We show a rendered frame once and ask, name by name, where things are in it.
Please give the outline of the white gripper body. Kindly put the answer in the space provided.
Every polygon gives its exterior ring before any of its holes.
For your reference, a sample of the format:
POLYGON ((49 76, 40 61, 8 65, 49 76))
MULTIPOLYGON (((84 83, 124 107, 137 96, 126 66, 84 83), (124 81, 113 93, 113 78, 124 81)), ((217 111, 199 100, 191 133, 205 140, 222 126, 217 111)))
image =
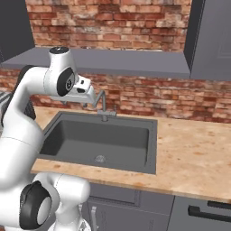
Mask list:
POLYGON ((77 88, 73 88, 64 97, 51 97, 52 100, 61 102, 76 102, 83 104, 93 104, 96 100, 96 93, 93 87, 90 87, 86 93, 79 93, 77 88))

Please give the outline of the grey sink faucet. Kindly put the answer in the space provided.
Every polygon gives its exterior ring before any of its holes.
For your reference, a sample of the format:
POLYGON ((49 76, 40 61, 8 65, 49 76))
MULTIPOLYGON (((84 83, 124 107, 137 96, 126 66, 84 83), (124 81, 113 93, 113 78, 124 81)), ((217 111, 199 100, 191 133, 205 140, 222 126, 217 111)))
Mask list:
POLYGON ((99 100, 102 100, 102 109, 98 110, 97 114, 99 116, 101 116, 101 119, 103 122, 106 122, 110 116, 116 116, 115 110, 114 111, 108 111, 106 109, 106 93, 104 90, 101 90, 98 93, 98 95, 97 95, 97 97, 93 103, 93 107, 97 107, 97 103, 99 102, 99 100))

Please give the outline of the dark grey sink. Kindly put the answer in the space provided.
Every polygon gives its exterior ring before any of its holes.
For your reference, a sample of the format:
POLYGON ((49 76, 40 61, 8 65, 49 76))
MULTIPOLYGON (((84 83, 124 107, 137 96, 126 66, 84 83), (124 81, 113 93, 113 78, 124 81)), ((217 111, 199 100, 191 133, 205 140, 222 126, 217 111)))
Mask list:
POLYGON ((44 129, 42 159, 122 171, 156 172, 155 120, 60 111, 44 129))

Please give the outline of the grey striped object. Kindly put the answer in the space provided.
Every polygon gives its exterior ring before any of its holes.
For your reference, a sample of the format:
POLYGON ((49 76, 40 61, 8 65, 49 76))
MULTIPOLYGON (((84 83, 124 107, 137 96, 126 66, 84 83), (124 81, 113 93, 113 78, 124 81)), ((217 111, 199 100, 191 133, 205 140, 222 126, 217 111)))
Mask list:
POLYGON ((8 105, 8 100, 11 98, 11 92, 0 93, 0 125, 3 125, 5 111, 8 105))

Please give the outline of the grey false drawer front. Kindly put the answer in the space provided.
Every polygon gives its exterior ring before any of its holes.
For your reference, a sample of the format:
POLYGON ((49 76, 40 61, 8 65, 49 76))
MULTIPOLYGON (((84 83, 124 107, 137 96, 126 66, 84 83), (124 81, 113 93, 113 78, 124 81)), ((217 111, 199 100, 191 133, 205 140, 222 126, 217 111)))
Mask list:
POLYGON ((121 203, 131 206, 140 204, 140 191, 135 189, 120 188, 102 184, 91 184, 90 197, 112 203, 121 203))

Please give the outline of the grey cupboard door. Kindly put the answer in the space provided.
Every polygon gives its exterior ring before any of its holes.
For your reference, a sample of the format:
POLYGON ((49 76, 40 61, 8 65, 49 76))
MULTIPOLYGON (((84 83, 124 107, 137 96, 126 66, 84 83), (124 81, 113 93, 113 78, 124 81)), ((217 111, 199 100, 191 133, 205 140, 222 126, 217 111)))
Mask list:
POLYGON ((86 205, 87 221, 92 230, 90 211, 95 206, 97 231, 167 231, 173 200, 173 196, 149 198, 131 206, 90 199, 86 205))

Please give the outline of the grey wall shelf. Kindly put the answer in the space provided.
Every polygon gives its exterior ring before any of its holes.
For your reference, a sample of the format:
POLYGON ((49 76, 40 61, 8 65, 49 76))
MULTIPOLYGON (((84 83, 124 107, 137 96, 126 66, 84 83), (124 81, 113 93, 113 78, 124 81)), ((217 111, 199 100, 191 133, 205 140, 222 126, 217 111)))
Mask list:
POLYGON ((33 65, 58 72, 72 67, 80 74, 189 79, 184 54, 176 52, 71 49, 70 54, 50 55, 49 48, 20 51, 0 46, 0 65, 4 69, 33 65))

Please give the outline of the grey wall cupboard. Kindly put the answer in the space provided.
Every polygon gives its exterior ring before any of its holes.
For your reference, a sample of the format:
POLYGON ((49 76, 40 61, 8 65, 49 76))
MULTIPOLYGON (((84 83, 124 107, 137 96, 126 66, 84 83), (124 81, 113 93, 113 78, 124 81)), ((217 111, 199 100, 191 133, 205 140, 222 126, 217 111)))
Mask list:
POLYGON ((0 0, 0 63, 34 47, 25 0, 0 0))
POLYGON ((231 0, 192 0, 183 53, 191 79, 231 81, 231 0))

